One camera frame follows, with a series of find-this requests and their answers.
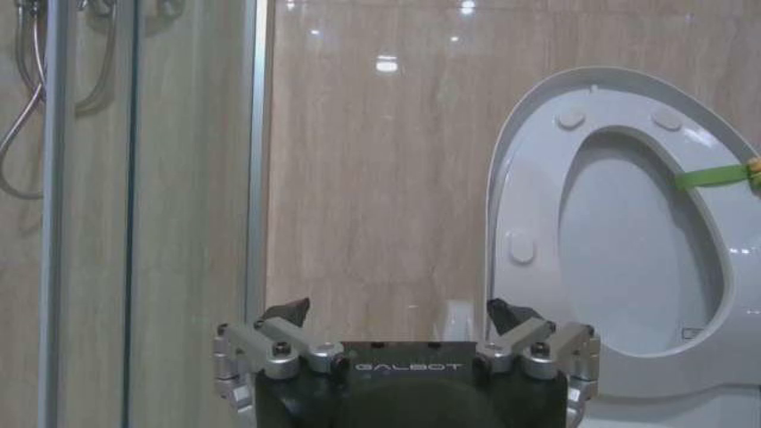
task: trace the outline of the toilet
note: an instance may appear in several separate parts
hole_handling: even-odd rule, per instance
[[[674,185],[754,156],[694,99],[624,69],[556,74],[505,121],[486,296],[600,332],[581,426],[761,426],[761,193]]]

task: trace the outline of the shower pipe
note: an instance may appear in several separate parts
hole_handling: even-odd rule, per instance
[[[21,200],[41,199],[41,192],[27,192],[19,190],[5,178],[4,165],[5,156],[21,128],[29,117],[40,106],[45,103],[45,42],[44,42],[44,20],[47,11],[47,0],[15,0],[16,7],[16,36],[15,36],[15,59],[16,68],[24,86],[31,96],[21,112],[11,123],[11,127],[0,140],[0,190]],[[158,21],[176,20],[184,9],[184,0],[158,0]],[[100,111],[107,103],[108,81],[112,75],[113,56],[116,46],[116,0],[79,0],[77,9],[89,10],[93,17],[100,21],[107,21],[105,54],[97,74],[97,80],[87,96],[75,104],[75,115],[81,117]],[[28,36],[31,33],[32,43],[28,49]],[[28,67],[28,54],[31,50],[31,61],[33,70]]]

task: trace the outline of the shower hose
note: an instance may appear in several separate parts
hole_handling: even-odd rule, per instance
[[[104,2],[108,5],[108,33],[105,41],[105,55],[93,88],[88,95],[76,103],[75,114],[81,116],[101,108],[104,101],[105,87],[112,72],[113,52],[116,41],[116,0]],[[87,2],[80,0],[80,10],[87,6]],[[21,112],[17,114],[11,127],[3,134],[0,142],[0,189],[9,195],[23,200],[40,199],[41,192],[27,192],[17,189],[7,180],[4,165],[8,150],[16,141],[17,134],[28,122],[35,111],[45,103],[45,42],[44,42],[44,20],[45,4],[44,0],[16,0],[16,68],[24,81],[24,85],[31,93],[29,99]],[[28,48],[28,36],[31,34],[32,43]],[[31,61],[33,70],[28,67],[28,54],[31,51]]]

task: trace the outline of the bathroom wall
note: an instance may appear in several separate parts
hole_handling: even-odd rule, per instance
[[[268,303],[324,335],[440,337],[481,302],[490,150],[554,72],[645,71],[761,149],[757,1],[277,0],[274,28]]]

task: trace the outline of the beige marble wall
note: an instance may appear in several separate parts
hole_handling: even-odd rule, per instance
[[[216,326],[242,316],[250,4],[188,0],[141,40],[129,393],[140,428],[234,426],[210,345]]]
[[[758,1],[278,0],[274,27],[268,303],[333,337],[436,337],[482,300],[490,150],[556,71],[642,70],[761,148]]]
[[[28,92],[13,60],[13,2],[0,3],[0,134]],[[8,180],[23,189],[41,183],[41,117],[17,136],[5,160]],[[41,203],[0,192],[0,426],[35,426],[37,412],[37,296]]]

